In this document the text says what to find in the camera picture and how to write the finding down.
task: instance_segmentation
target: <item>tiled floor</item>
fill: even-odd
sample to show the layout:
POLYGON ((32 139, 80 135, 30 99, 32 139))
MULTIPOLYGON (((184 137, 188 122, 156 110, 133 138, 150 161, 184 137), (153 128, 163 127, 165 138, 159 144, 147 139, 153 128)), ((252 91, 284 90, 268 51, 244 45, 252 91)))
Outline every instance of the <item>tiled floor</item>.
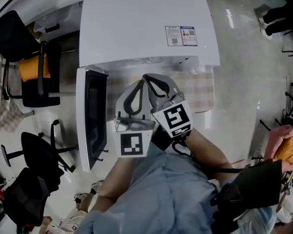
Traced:
MULTIPOLYGON (((195 127, 223 150, 230 162, 247 159, 250 149, 265 147, 266 130, 258 126, 263 119, 273 126, 274 118, 280 118, 286 106, 284 92, 293 81, 293 57, 282 49, 293 49, 292 36, 273 36, 272 41, 260 33, 254 9, 262 3, 258 0, 207 0, 217 35, 221 66, 214 69, 215 106, 207 112, 194 115, 195 127)), ((62 58, 62 91, 74 91, 76 68, 71 58, 62 58)), ((21 149, 23 131, 37 134, 49 132, 54 119, 61 119, 62 139, 66 146, 77 143, 75 98, 65 97, 60 106, 38 110, 35 116, 24 119, 13 134, 0 133, 0 144, 8 152, 21 149)), ((106 176, 116 161, 114 152, 103 153, 91 173, 81 171, 79 154, 66 156, 77 166, 73 174, 65 173, 60 189, 47 200, 46 215, 55 221, 64 218, 74 207, 75 192, 87 192, 92 182, 106 176)), ((25 165, 22 157, 11 161, 8 168, 0 151, 0 169, 7 179, 17 175, 25 165)))

